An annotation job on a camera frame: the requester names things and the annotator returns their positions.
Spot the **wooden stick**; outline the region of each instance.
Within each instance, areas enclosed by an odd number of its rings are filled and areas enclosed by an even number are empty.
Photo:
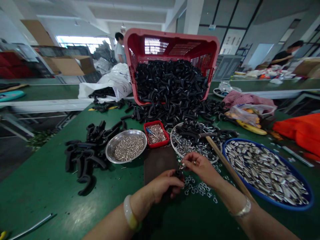
[[[0,93],[10,92],[10,91],[13,91],[13,90],[16,90],[16,89],[19,89],[19,88],[22,88],[22,87],[26,87],[26,86],[29,86],[29,84],[20,84],[19,86],[15,86],[15,87],[7,88],[7,89],[4,89],[4,90],[0,90]]]
[[[243,182],[241,181],[241,179],[239,178],[238,174],[236,173],[236,171],[233,169],[233,167],[230,165],[230,163],[228,162],[228,160],[224,157],[224,155],[220,152],[219,148],[217,147],[217,145],[215,144],[215,142],[211,139],[210,136],[206,137],[206,140],[208,141],[208,143],[211,145],[211,147],[213,148],[213,150],[216,152],[216,154],[218,155],[218,157],[220,158],[220,160],[222,161],[222,163],[224,164],[224,166],[227,168],[228,172],[231,174],[232,178],[236,181],[237,185],[239,186],[239,188],[241,189],[242,193],[244,195],[246,195],[251,202],[254,202],[257,204],[256,200],[253,198],[253,196],[251,195],[251,193],[249,192],[249,190],[246,188],[246,186],[243,184]]]

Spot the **woman's right hand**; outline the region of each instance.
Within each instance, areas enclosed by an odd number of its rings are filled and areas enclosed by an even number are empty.
[[[195,172],[202,181],[213,189],[217,189],[224,182],[224,179],[214,169],[209,160],[199,153],[188,153],[182,160],[182,163],[191,171]]]

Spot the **red crate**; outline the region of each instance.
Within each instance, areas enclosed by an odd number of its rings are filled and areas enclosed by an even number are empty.
[[[203,100],[207,98],[220,49],[217,37],[130,28],[124,36],[124,47],[133,96],[138,105],[145,105],[149,102],[139,100],[134,77],[135,71],[138,63],[148,63],[149,60],[177,61],[184,59],[199,68],[204,77],[208,73],[209,87]]]
[[[162,142],[158,142],[158,143],[154,143],[154,144],[150,144],[146,128],[149,127],[149,126],[157,125],[157,124],[160,124],[160,126],[161,126],[161,128],[162,128],[162,130],[164,132],[164,135],[166,136],[167,140],[162,141]],[[162,146],[165,146],[165,145],[167,145],[169,143],[169,134],[164,129],[164,126],[163,126],[161,121],[153,121],[153,122],[145,123],[143,125],[143,128],[144,128],[144,131],[146,132],[147,141],[148,141],[148,145],[149,145],[150,148],[162,147]]]
[[[23,63],[14,52],[1,52],[0,53],[0,67],[19,66]]]
[[[0,67],[0,77],[4,79],[28,78],[34,74],[27,66]]]

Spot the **silver bracelet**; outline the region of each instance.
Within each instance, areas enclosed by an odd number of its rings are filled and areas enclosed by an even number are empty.
[[[251,210],[251,202],[249,200],[249,198],[246,196],[246,199],[247,199],[247,203],[246,205],[244,206],[244,208],[238,212],[237,214],[233,215],[234,217],[243,217],[245,215],[247,215],[250,210]]]

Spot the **blue tray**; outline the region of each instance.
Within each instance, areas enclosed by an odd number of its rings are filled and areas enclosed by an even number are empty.
[[[13,99],[23,97],[26,94],[24,93],[24,91],[11,91],[11,92],[0,93],[0,95],[2,95],[0,98],[0,102],[8,102]]]
[[[228,144],[230,141],[243,141],[243,142],[252,142],[252,141],[249,141],[247,139],[242,139],[242,138],[233,138],[233,139],[229,139],[228,141],[226,141],[223,145],[223,155],[225,156],[225,158],[228,160],[227,158],[227,155],[226,155],[226,151],[225,151],[225,146],[226,144]],[[291,210],[291,211],[306,211],[308,210],[309,208],[311,208],[314,204],[314,197],[313,197],[313,192],[311,190],[311,187],[310,185],[308,184],[308,182],[306,181],[306,179],[286,160],[284,159],[283,157],[281,157],[280,155],[278,155],[277,153],[275,153],[274,151],[270,150],[269,148],[259,144],[259,143],[256,143],[256,142],[252,142],[254,144],[256,144],[257,147],[263,147],[263,148],[266,148],[268,149],[270,152],[276,154],[280,160],[288,166],[288,168],[290,169],[292,175],[294,175],[298,180],[300,180],[303,184],[304,184],[304,187],[306,188],[306,190],[308,191],[308,195],[303,195],[305,199],[307,199],[309,201],[309,204],[308,205],[300,205],[300,206],[290,206],[290,205],[287,205],[287,204],[283,204],[283,203],[279,203],[277,201],[274,201],[272,200],[271,198],[267,197],[266,195],[260,193],[257,189],[255,189],[251,184],[247,183],[243,177],[236,171],[236,173],[238,174],[238,176],[240,177],[240,179],[242,180],[242,182],[244,183],[244,185],[252,192],[254,192],[256,195],[258,195],[259,197],[263,198],[264,200],[268,201],[269,203],[272,203],[276,206],[279,206],[281,208],[284,208],[284,209],[287,209],[287,210]]]

